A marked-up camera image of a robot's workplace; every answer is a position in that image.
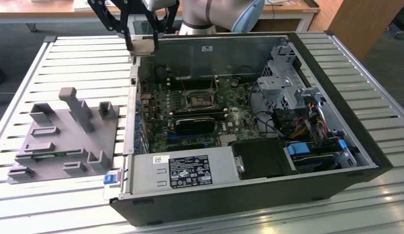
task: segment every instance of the floor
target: floor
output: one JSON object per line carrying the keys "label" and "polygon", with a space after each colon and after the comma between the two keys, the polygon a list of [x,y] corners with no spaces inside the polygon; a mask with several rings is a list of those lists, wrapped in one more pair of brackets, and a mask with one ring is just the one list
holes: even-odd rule
{"label": "floor", "polygon": [[[24,24],[0,24],[0,67],[7,79],[0,93],[16,92],[45,36],[113,35],[100,23],[47,23],[31,33]],[[395,39],[395,28],[384,32],[363,64],[404,107],[404,36]],[[12,99],[0,95],[0,118]]]}

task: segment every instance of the wooden cabinet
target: wooden cabinet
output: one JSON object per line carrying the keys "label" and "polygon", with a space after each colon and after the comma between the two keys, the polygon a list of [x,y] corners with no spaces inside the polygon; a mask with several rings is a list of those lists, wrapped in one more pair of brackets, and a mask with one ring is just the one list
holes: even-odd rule
{"label": "wooden cabinet", "polygon": [[404,6],[404,0],[315,0],[309,31],[329,30],[361,60]]}

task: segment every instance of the blue tab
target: blue tab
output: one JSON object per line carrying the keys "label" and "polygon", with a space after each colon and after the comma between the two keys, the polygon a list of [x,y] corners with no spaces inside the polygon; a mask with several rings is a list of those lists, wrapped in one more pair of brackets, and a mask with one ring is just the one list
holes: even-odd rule
{"label": "blue tab", "polygon": [[345,149],[348,147],[344,140],[339,140],[337,142],[339,142],[340,147],[343,147],[343,149]]}
{"label": "blue tab", "polygon": [[293,143],[289,146],[293,148],[295,154],[305,154],[305,153],[311,152],[311,150],[308,149],[308,146],[304,142]]}
{"label": "blue tab", "polygon": [[116,174],[108,174],[104,176],[104,184],[115,184],[116,183]]}
{"label": "blue tab", "polygon": [[289,155],[296,154],[295,149],[292,148],[291,145],[287,147],[287,150],[288,150],[288,154],[289,154]]}

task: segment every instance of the power supply label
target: power supply label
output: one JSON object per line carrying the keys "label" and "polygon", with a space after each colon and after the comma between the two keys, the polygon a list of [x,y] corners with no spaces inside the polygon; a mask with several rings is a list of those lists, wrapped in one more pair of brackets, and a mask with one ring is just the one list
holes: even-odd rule
{"label": "power supply label", "polygon": [[212,173],[207,155],[171,158],[169,186],[173,189],[212,184]]}

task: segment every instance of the circuit board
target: circuit board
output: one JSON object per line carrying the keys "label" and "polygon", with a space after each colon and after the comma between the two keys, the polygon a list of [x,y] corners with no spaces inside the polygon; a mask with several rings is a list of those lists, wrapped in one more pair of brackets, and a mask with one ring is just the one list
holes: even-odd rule
{"label": "circuit board", "polygon": [[208,96],[207,90],[172,91],[167,83],[143,84],[143,104],[148,129],[149,152],[160,153],[181,149],[211,148],[224,146],[220,141],[224,136],[240,139],[252,139],[260,136],[260,130],[255,122],[247,99],[252,83],[231,85],[233,78],[217,78],[211,97],[215,98],[215,106],[220,108],[223,120],[215,121],[215,129],[211,133],[179,136],[171,129],[173,118],[172,111],[185,110],[191,105],[193,109],[204,109]]}

